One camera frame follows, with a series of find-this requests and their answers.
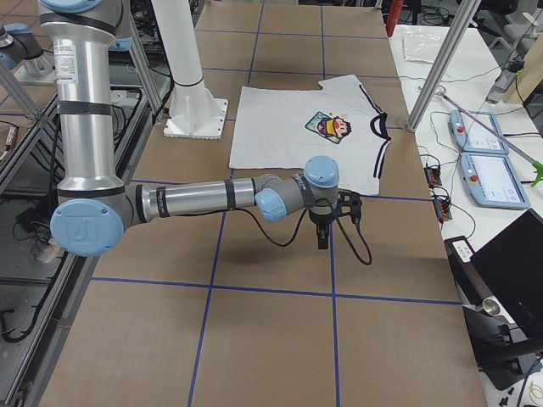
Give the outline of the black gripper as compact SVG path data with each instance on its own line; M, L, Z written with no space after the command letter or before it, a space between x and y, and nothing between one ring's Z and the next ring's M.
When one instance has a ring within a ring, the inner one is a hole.
M329 226L335 219L333 205L329 202L316 202L316 205L309 209L309 215L316 225L318 249L328 249Z

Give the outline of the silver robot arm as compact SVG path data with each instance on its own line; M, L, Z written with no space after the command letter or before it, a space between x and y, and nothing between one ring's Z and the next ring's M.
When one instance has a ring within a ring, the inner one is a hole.
M50 230L66 251L94 257L124 232L156 218L199 216L255 206L269 222L308 210L320 237L339 212L339 168L311 158L302 173L179 187L126 185L115 171L109 48L128 8L121 1L42 1L42 29L53 42L64 150L64 179Z
M12 70L21 62L33 77L41 77L54 70L53 59L46 55L28 25L1 24L1 63Z

